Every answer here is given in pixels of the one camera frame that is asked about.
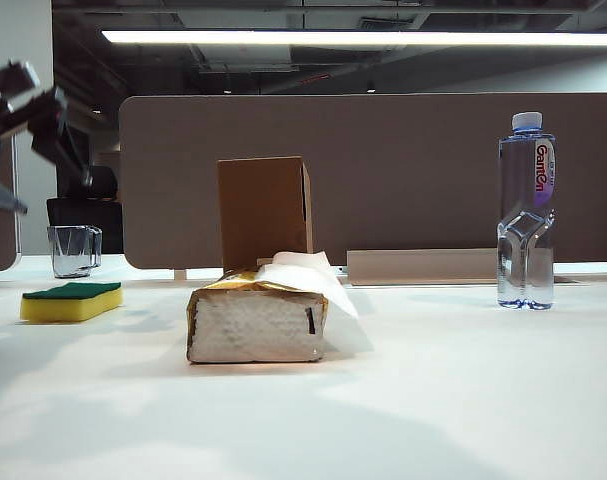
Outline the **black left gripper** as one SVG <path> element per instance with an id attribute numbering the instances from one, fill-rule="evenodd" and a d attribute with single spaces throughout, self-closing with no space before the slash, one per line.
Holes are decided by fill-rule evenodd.
<path id="1" fill-rule="evenodd" d="M 10 100 L 39 85 L 39 78 L 29 62 L 10 60 L 0 68 L 0 143 L 1 138 L 25 123 L 12 110 Z M 29 121 L 33 151 L 50 161 L 58 171 L 83 186 L 92 184 L 89 165 L 84 162 L 75 147 L 67 124 L 67 106 L 64 91 L 53 86 L 33 98 L 36 114 Z M 12 187 L 0 182 L 0 210 L 28 213 L 28 206 L 15 194 L 14 173 L 9 174 Z"/>

